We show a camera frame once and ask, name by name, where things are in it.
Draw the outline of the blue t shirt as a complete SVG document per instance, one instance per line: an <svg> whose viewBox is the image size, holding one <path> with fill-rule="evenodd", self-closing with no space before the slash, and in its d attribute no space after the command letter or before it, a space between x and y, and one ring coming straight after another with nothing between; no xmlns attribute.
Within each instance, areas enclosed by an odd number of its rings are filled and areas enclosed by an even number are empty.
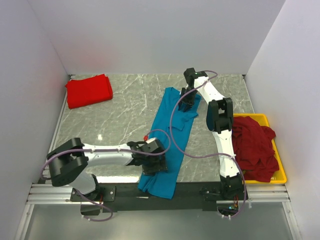
<svg viewBox="0 0 320 240"><path fill-rule="evenodd" d="M178 174L183 162L187 143L194 119L198 116L197 110L201 96L195 96L193 107L186 111L174 110L174 106L180 98L180 91L173 87L167 87L164 91L161 103L155 115L149 134L151 138L157 138L165 148L167 172L157 172L153 176L142 174L138 183L138 189L153 196L172 199Z"/></svg>

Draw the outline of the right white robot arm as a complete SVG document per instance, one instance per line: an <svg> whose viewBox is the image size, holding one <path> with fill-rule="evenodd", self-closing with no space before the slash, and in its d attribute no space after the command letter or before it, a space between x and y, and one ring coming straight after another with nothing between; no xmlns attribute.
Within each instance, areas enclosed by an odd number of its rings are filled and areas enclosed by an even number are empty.
<svg viewBox="0 0 320 240"><path fill-rule="evenodd" d="M202 96L207 103L206 126L212 132L218 150L222 191L239 191L243 187L243 178L235 163L232 143L233 101L214 87L205 71L196 71L192 67L186 69L183 76L187 87L180 92L178 110L189 111L196 103L197 93Z"/></svg>

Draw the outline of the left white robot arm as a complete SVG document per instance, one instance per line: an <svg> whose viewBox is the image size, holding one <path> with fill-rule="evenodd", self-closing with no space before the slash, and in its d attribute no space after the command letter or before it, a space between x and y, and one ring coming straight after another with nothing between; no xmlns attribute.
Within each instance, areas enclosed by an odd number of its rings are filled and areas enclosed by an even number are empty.
<svg viewBox="0 0 320 240"><path fill-rule="evenodd" d="M113 146L86 144L75 137L51 151L47 161L54 187L69 185L81 194L89 195L99 189L99 184L96 176L86 173L87 168L141 166L144 175L154 176L168 171L165 153L165 147L155 137Z"/></svg>

